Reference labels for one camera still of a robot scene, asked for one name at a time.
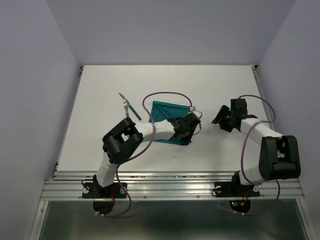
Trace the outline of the teal cloth napkin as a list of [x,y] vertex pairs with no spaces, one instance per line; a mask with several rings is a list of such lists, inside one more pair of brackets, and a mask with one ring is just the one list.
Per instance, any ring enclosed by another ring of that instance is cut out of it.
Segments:
[[[169,118],[183,118],[189,113],[189,106],[179,105],[162,101],[153,101],[151,108],[151,115],[154,122],[161,122]],[[169,140],[157,139],[154,142],[172,144]],[[188,144],[176,144],[180,146],[187,146]]]

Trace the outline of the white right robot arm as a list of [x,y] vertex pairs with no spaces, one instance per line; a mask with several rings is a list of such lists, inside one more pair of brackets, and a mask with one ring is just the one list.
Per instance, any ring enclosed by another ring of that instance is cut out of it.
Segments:
[[[245,99],[231,99],[230,107],[223,105],[211,123],[229,133],[236,129],[245,134],[240,170],[230,182],[233,194],[242,195],[248,190],[248,186],[258,186],[266,181],[300,177],[301,163],[296,137],[278,133],[265,125],[266,120],[248,114]],[[244,157],[248,139],[260,146],[260,152],[257,164],[245,169]]]

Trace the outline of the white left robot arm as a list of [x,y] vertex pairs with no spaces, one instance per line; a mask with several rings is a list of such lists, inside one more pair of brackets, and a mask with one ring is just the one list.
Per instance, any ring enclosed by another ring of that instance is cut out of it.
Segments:
[[202,113],[189,112],[185,117],[168,118],[160,122],[135,123],[127,117],[102,138],[103,159],[94,175],[94,191],[100,197],[111,193],[116,169],[132,159],[141,143],[154,140],[181,140],[190,142]]

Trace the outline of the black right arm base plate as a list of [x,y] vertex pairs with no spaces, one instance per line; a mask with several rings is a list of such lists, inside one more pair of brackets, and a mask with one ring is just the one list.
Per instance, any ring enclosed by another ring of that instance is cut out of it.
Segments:
[[217,198],[242,198],[242,197],[259,197],[260,192],[254,191],[253,185],[234,186],[231,181],[218,181],[214,183],[212,195]]

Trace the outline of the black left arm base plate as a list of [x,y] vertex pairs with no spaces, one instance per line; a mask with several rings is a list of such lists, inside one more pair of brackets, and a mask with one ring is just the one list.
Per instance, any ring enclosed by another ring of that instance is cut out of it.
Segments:
[[118,182],[101,188],[93,182],[85,182],[82,190],[83,199],[125,199],[125,191]]

